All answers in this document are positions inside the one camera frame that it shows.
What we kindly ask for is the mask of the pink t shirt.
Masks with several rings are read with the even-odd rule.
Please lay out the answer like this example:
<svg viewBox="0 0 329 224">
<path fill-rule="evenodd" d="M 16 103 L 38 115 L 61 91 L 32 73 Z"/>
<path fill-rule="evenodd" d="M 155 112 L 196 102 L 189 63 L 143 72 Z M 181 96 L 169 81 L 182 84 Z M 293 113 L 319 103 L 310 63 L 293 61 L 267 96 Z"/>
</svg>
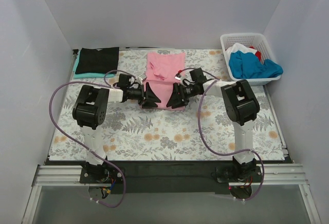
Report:
<svg viewBox="0 0 329 224">
<path fill-rule="evenodd" d="M 166 107 L 172 91 L 173 84 L 180 81 L 175 79 L 175 75 L 185 68 L 186 54 L 158 54 L 150 52 L 147 54 L 146 64 L 146 82 L 149 83 L 151 90 L 160 99 L 157 103 L 158 109 L 169 109 Z"/>
</svg>

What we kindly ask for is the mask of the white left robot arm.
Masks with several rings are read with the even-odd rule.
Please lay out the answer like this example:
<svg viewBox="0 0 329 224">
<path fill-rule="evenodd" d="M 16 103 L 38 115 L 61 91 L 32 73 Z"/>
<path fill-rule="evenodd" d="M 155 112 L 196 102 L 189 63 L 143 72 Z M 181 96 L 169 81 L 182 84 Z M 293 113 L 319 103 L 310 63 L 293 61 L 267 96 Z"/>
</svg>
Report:
<svg viewBox="0 0 329 224">
<path fill-rule="evenodd" d="M 82 167 L 99 183 L 106 182 L 109 178 L 100 132 L 100 125 L 105 121 L 107 104 L 137 100 L 142 108 L 156 108 L 161 103 L 149 83 L 133 82 L 132 78 L 132 75 L 120 74 L 116 87 L 111 89 L 83 85 L 73 107 L 72 117 L 80 127 L 84 144 L 88 147 Z"/>
</svg>

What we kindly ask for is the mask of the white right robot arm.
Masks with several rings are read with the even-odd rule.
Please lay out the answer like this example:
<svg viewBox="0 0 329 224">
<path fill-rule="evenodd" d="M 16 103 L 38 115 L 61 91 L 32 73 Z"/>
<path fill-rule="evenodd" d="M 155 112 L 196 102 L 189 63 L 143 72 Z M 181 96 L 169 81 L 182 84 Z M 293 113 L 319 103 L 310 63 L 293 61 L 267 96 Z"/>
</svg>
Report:
<svg viewBox="0 0 329 224">
<path fill-rule="evenodd" d="M 259 103 L 247 80 L 225 82 L 218 79 L 208 80 L 201 68 L 192 68 L 190 71 L 192 83 L 174 83 L 173 91 L 167 102 L 172 109 L 187 106 L 189 99 L 201 95 L 199 110 L 197 111 L 198 129 L 201 139 L 209 151 L 224 156 L 212 150 L 206 143 L 200 123 L 200 108 L 206 95 L 221 97 L 224 100 L 225 110 L 234 128 L 234 152 L 231 173 L 237 181 L 247 180 L 256 171 L 256 159 L 253 150 L 253 127 L 260 111 Z"/>
</svg>

